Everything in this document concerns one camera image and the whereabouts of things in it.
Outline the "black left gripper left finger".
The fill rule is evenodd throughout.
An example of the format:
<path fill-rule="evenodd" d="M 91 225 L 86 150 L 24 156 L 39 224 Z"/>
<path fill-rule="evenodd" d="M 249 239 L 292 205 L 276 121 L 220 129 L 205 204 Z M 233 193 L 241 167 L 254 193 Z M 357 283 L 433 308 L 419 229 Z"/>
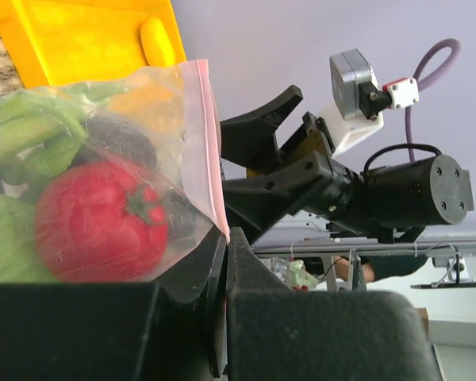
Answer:
<path fill-rule="evenodd" d="M 0 284 L 0 380 L 218 378 L 226 264 L 212 229 L 150 283 Z"/>

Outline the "clear zip top bag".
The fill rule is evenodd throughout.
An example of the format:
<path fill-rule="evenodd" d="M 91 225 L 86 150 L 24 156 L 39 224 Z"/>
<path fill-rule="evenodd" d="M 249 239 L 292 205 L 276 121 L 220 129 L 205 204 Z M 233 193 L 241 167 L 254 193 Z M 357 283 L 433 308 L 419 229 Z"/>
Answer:
<path fill-rule="evenodd" d="M 0 98 L 0 283 L 150 281 L 228 235 L 209 65 Z"/>

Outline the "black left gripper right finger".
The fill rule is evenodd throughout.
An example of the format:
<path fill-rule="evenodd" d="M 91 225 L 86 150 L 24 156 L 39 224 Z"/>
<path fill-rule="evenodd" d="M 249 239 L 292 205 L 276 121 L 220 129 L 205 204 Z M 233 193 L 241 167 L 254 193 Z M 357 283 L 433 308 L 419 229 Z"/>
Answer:
<path fill-rule="evenodd" d="M 231 380 L 437 380 L 417 310 L 383 291 L 294 291 L 253 254 L 228 246 Z"/>

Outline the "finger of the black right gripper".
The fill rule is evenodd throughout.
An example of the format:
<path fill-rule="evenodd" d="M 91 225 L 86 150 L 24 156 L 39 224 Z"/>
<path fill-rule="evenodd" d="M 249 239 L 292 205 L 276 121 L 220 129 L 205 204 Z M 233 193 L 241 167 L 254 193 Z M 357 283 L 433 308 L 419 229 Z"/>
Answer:
<path fill-rule="evenodd" d="M 287 87 L 267 104 L 221 122 L 221 157 L 253 171 L 279 164 L 275 133 L 303 99 L 301 89 Z"/>

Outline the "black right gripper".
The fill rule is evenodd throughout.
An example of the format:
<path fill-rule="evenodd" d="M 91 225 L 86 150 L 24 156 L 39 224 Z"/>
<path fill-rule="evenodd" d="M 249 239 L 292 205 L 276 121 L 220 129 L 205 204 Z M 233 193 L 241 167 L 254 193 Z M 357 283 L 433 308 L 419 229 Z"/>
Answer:
<path fill-rule="evenodd" d="M 457 225 L 474 209 L 469 171 L 429 144 L 402 143 L 371 155 L 360 173 L 332 158 L 321 117 L 307 113 L 278 150 L 281 170 L 223 182 L 228 223 L 253 244 L 287 214 L 327 220 L 331 237 L 415 241 L 429 226 Z"/>

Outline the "red tomato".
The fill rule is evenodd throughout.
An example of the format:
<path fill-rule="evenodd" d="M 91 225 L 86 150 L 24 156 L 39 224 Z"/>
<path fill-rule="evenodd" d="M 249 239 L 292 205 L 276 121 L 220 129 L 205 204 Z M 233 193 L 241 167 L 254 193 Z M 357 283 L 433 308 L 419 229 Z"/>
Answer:
<path fill-rule="evenodd" d="M 146 169 L 99 161 L 65 171 L 42 192 L 34 219 L 47 269 L 68 282 L 145 278 L 168 244 L 167 214 Z"/>

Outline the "green celery stalk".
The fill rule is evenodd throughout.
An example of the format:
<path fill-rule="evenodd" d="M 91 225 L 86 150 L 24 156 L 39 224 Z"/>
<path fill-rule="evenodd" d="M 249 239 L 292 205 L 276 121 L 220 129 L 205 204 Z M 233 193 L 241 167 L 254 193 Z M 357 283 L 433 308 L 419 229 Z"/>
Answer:
<path fill-rule="evenodd" d="M 19 90 L 0 98 L 0 164 L 27 148 L 64 134 L 86 137 L 82 123 L 114 95 L 129 90 L 122 80 Z"/>

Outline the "green cabbage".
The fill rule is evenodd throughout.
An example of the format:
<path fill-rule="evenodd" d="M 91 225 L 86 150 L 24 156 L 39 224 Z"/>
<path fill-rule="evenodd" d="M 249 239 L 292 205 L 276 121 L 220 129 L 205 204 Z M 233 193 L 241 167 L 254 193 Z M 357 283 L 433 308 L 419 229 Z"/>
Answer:
<path fill-rule="evenodd" d="M 0 283 L 54 283 L 34 243 L 33 205 L 0 194 Z"/>

